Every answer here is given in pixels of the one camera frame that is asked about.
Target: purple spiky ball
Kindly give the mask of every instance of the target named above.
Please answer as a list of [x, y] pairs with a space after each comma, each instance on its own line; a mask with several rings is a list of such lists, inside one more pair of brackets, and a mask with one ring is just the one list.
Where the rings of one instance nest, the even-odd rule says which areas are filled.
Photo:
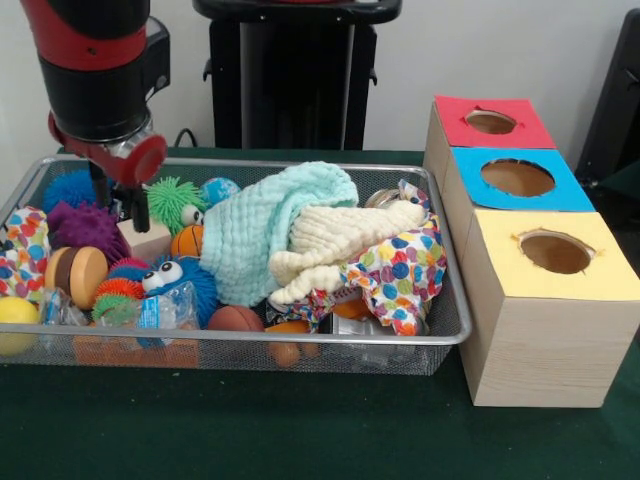
[[60, 202], [47, 217], [54, 248], [95, 247], [109, 265], [129, 256], [129, 249], [116, 226], [116, 216], [106, 208], [82, 204], [73, 208]]

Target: basket rim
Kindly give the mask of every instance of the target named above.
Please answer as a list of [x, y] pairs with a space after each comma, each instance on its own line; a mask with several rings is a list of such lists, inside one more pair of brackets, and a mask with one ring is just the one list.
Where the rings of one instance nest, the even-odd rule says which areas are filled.
[[[70, 154], [51, 155], [36, 160], [24, 177], [18, 183], [5, 204], [0, 208], [0, 221], [4, 224], [16, 208], [24, 206], [26, 199], [31, 198], [39, 183], [47, 172], [47, 169], [61, 161], [86, 162], [86, 159]], [[266, 161], [266, 160], [228, 160], [228, 159], [204, 159], [204, 158], [176, 158], [168, 157], [164, 165], [184, 166], [221, 166], [221, 167], [257, 167], [257, 168], [286, 168], [302, 162]], [[458, 345], [464, 342], [471, 334], [471, 312], [467, 302], [464, 283], [454, 253], [453, 243], [446, 222], [446, 216], [438, 187], [433, 175], [422, 167], [407, 165], [374, 165], [374, 164], [350, 164], [336, 163], [346, 171], [372, 171], [372, 172], [403, 172], [419, 175], [427, 181], [429, 198], [434, 212], [440, 218], [440, 231], [445, 250], [447, 251], [447, 275], [452, 284], [454, 303], [458, 312], [459, 331], [450, 336], [385, 336], [385, 335], [340, 335], [340, 334], [269, 334], [262, 332], [224, 332], [212, 330], [171, 330], [162, 331], [141, 328], [110, 328], [110, 327], [73, 327], [60, 325], [25, 325], [25, 324], [0, 324], [0, 333], [26, 333], [44, 335], [68, 335], [68, 336], [100, 336], [100, 337], [134, 337], [134, 338], [173, 338], [195, 340], [227, 340], [227, 341], [256, 341], [256, 342], [296, 342], [296, 343], [323, 343], [323, 344], [365, 344], [365, 345], [413, 345], [413, 346], [447, 346]]]

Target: circular hole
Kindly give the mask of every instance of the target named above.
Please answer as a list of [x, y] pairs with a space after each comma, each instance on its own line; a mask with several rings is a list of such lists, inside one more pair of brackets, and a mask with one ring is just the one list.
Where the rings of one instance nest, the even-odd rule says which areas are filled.
[[501, 192], [518, 197], [538, 197], [556, 186], [553, 177], [544, 168], [514, 158], [488, 163], [482, 167], [482, 178]]
[[520, 242], [520, 247], [533, 263], [553, 273], [571, 275], [591, 263], [587, 247], [559, 232], [529, 234]]
[[506, 135], [516, 128], [516, 121], [502, 113], [491, 110], [474, 110], [467, 115], [467, 123], [482, 133]]

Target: blue paper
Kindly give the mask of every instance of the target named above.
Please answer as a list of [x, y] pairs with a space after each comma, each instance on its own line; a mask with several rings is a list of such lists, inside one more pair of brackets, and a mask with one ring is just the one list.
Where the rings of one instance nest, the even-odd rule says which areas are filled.
[[[476, 205], [500, 210], [593, 212], [595, 209], [557, 150], [454, 148], [464, 186]], [[551, 174], [555, 188], [536, 197], [498, 190], [482, 177], [482, 168], [496, 160], [524, 160]]]

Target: wire basket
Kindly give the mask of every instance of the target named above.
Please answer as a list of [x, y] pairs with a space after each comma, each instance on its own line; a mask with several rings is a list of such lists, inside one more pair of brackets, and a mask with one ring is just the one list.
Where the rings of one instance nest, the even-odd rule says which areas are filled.
[[[183, 181], [192, 181], [196, 185], [202, 185], [213, 177], [227, 177], [240, 187], [245, 187], [290, 165], [169, 158], [158, 177], [180, 176]], [[280, 370], [282, 367], [269, 355], [273, 344], [279, 343], [300, 347], [300, 360], [287, 368], [289, 371], [432, 375], [451, 347], [463, 342], [471, 332], [469, 307], [435, 180], [426, 170], [417, 167], [341, 166], [358, 186], [361, 203], [381, 189], [394, 188], [404, 178], [428, 193], [434, 212], [440, 216], [448, 267], [442, 291], [432, 302], [428, 317], [429, 336], [294, 335], [0, 324], [0, 336], [29, 335], [33, 342], [33, 346], [24, 353], [0, 356], [0, 362]], [[6, 225], [16, 208], [26, 205], [39, 208], [45, 188], [56, 176], [85, 168], [86, 160], [70, 155], [58, 155], [36, 162], [0, 209], [0, 221]], [[166, 346], [142, 348], [141, 343], [144, 342], [138, 340], [145, 338], [162, 338]]]

